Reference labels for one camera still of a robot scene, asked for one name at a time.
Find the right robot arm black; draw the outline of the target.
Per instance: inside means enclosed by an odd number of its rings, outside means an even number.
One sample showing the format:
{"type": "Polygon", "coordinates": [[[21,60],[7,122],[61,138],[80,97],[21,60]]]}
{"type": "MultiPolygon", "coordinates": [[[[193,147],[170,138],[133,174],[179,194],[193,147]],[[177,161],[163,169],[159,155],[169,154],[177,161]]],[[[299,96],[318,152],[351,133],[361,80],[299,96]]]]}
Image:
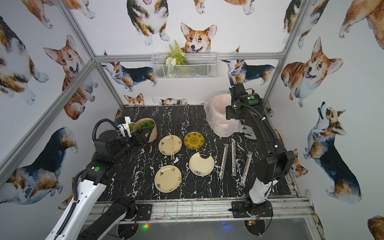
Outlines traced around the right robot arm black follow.
{"type": "Polygon", "coordinates": [[[254,205],[262,204],[273,185],[289,173],[295,155],[279,141],[267,119],[263,99],[255,91],[249,94],[243,84],[234,83],[229,90],[231,104],[226,106],[226,119],[241,121],[256,136],[261,160],[256,165],[257,178],[249,191],[249,198],[254,205]]]}

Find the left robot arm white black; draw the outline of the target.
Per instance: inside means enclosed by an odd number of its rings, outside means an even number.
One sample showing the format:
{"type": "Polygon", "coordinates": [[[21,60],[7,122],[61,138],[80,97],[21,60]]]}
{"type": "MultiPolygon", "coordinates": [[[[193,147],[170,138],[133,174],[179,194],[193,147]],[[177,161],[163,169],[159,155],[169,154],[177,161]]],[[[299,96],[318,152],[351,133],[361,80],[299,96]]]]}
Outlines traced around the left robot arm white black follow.
{"type": "Polygon", "coordinates": [[[112,179],[112,168],[148,143],[149,138],[143,131],[130,132],[130,117],[118,118],[118,122],[117,125],[102,119],[96,123],[92,132],[95,153],[85,169],[75,176],[73,198],[47,236],[48,240],[101,240],[119,221],[137,217],[139,211],[135,199],[119,197],[101,217],[82,230],[96,201],[112,179]]]}

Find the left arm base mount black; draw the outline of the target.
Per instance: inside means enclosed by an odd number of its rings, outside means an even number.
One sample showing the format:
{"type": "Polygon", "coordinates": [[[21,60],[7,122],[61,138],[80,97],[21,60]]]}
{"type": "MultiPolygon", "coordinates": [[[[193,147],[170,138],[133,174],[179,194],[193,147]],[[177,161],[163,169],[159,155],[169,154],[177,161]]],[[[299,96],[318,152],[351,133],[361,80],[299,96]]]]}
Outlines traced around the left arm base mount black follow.
{"type": "Polygon", "coordinates": [[[147,222],[151,219],[153,205],[152,204],[138,204],[136,205],[136,212],[134,214],[126,215],[120,219],[120,222],[147,222]]]}

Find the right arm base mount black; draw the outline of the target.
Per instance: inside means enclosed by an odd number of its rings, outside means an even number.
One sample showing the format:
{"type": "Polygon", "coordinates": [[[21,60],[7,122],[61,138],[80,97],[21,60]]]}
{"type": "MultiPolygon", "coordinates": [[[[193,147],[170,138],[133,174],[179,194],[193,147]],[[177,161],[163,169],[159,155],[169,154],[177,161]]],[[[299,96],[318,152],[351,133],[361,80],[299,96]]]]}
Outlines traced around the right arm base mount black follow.
{"type": "Polygon", "coordinates": [[[256,218],[273,217],[273,206],[271,202],[265,201],[261,204],[254,204],[252,201],[235,201],[231,203],[229,211],[232,212],[234,218],[256,218]]]}

